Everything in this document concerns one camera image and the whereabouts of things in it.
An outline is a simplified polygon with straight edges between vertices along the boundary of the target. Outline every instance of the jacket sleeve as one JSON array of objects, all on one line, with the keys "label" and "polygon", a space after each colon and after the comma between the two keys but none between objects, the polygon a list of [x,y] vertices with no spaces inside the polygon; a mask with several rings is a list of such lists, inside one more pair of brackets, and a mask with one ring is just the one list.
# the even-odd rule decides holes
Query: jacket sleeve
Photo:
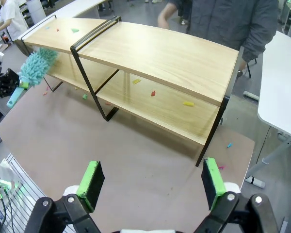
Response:
[{"label": "jacket sleeve", "polygon": [[183,1],[184,0],[169,0],[168,2],[174,4],[177,9],[179,9],[182,6]]},{"label": "jacket sleeve", "polygon": [[278,0],[258,0],[252,13],[249,35],[243,43],[242,58],[246,62],[256,59],[265,51],[277,29]]}]

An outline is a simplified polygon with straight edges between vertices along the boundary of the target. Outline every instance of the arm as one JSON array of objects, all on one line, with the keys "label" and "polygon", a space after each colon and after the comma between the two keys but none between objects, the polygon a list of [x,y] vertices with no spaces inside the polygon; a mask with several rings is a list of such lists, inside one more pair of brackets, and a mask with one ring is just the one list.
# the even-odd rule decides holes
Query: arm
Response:
[{"label": "arm", "polygon": [[8,26],[10,26],[12,20],[11,19],[8,19],[7,21],[5,21],[4,23],[1,22],[0,23],[0,32],[4,29],[6,29]]},{"label": "arm", "polygon": [[243,43],[242,58],[245,62],[256,59],[265,51],[265,45],[276,34],[277,0],[258,0],[251,18],[251,26],[247,39]]},{"label": "arm", "polygon": [[181,0],[171,0],[169,1],[169,3],[167,3],[167,5],[159,14],[159,17],[158,17],[158,25],[160,28],[169,29],[167,20],[173,15],[174,12],[177,11],[180,4],[181,4]]}]

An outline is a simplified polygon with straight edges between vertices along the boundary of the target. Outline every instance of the white t-shirt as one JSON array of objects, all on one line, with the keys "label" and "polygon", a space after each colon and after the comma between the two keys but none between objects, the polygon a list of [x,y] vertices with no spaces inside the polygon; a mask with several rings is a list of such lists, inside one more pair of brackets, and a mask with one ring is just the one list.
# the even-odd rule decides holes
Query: white t-shirt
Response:
[{"label": "white t-shirt", "polygon": [[20,8],[14,0],[7,0],[0,9],[0,23],[11,19],[10,26],[7,27],[8,32],[13,41],[27,31],[28,27]]}]

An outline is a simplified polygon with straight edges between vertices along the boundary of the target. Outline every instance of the person in white shirt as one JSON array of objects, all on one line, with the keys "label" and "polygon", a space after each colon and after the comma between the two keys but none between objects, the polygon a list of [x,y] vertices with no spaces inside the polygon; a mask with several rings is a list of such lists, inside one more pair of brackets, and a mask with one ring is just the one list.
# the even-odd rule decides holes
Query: person in white shirt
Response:
[{"label": "person in white shirt", "polygon": [[0,0],[0,32],[7,28],[13,41],[27,31],[28,26],[15,0]]}]

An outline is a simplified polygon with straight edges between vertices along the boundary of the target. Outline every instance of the hand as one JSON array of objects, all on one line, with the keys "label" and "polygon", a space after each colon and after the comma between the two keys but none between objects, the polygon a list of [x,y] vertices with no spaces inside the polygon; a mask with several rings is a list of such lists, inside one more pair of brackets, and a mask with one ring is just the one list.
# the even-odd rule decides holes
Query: hand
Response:
[{"label": "hand", "polygon": [[159,28],[165,28],[165,29],[169,29],[169,25],[166,21],[166,19],[164,17],[162,17],[161,15],[159,15],[158,17],[158,26]]},{"label": "hand", "polygon": [[243,69],[246,67],[246,65],[247,65],[247,62],[242,59],[241,65],[239,66],[238,70],[243,71]]}]

